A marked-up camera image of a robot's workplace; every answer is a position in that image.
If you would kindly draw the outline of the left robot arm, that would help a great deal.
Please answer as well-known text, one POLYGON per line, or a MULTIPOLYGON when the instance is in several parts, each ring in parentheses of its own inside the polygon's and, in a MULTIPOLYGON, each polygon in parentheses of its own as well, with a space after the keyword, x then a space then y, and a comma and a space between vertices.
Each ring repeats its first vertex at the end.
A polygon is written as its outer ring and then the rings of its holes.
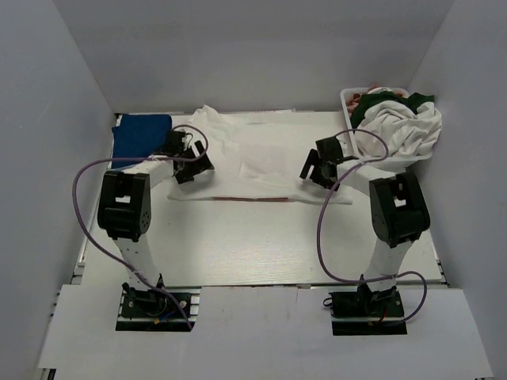
POLYGON ((208 139, 187 140, 193 132, 202 133, 188 124, 174 127, 151 156, 123 170, 108 170, 102 180, 97 223, 120 250, 130 288, 144 291, 139 304, 151 316, 162 314, 168 299, 147 240, 151 190, 169 177, 182 185, 215 168, 207 155, 208 139))

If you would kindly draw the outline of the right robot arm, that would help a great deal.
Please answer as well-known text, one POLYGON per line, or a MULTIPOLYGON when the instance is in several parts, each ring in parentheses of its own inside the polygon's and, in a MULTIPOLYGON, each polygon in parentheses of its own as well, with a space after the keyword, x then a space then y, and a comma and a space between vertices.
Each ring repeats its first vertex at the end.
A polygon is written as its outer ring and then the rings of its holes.
POLYGON ((419 181, 414 173, 392 173, 372 166, 389 155, 381 142, 384 155, 379 158, 346 157, 337 137, 320 139, 303 165, 302 179, 327 189, 318 215, 316 250, 319 264, 326 275, 340 283, 364 286, 357 296, 359 309, 369 316, 383 310, 386 297, 394 292, 397 279, 416 272, 400 272, 405 255, 413 243, 430 227, 429 211, 419 181), (369 198, 372 228, 376 235, 372 258, 367 270, 358 279, 344 279, 331 273, 322 255, 322 224, 332 195, 348 185, 369 198))

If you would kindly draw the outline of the cream white t shirt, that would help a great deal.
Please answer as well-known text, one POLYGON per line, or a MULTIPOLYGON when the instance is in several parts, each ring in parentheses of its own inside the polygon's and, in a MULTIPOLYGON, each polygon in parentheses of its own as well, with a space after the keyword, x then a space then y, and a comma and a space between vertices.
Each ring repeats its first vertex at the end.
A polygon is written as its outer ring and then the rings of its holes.
POLYGON ((434 102, 426 102, 412 112, 402 104, 385 101, 366 111, 354 137, 362 154, 408 158, 430 153, 440 137, 442 114, 434 102))

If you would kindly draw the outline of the dark green t shirt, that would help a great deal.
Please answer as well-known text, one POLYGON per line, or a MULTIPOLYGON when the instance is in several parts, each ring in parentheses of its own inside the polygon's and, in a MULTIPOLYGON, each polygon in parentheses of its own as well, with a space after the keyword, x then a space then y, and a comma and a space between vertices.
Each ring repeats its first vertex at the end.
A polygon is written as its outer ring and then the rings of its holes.
POLYGON ((434 102, 435 97, 433 95, 426 96, 420 93, 413 93, 408 97, 402 97, 391 92, 365 94, 360 99, 359 105, 355 108, 355 110, 349 117, 352 127, 356 128, 360 125, 361 121, 365 117, 365 113, 367 110, 385 101, 392 101, 395 104, 405 106, 412 112, 416 112, 417 108, 419 108, 422 104, 426 102, 434 102))

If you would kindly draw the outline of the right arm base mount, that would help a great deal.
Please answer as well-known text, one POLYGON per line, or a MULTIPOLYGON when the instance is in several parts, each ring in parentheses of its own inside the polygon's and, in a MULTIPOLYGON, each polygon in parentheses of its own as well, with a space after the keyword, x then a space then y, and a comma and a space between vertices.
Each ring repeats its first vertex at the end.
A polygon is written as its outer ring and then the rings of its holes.
POLYGON ((403 336, 405 312, 398 291, 387 301, 363 304, 356 292, 330 293, 322 302, 330 310, 334 336, 403 336))

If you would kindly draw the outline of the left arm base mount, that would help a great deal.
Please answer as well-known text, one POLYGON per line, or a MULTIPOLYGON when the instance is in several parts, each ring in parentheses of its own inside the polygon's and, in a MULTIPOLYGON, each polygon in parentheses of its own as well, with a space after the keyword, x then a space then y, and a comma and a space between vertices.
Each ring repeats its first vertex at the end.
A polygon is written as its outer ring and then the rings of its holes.
POLYGON ((188 333, 195 325, 199 290, 176 289, 173 300, 152 290, 136 290, 128 283, 122 288, 116 331, 188 333))

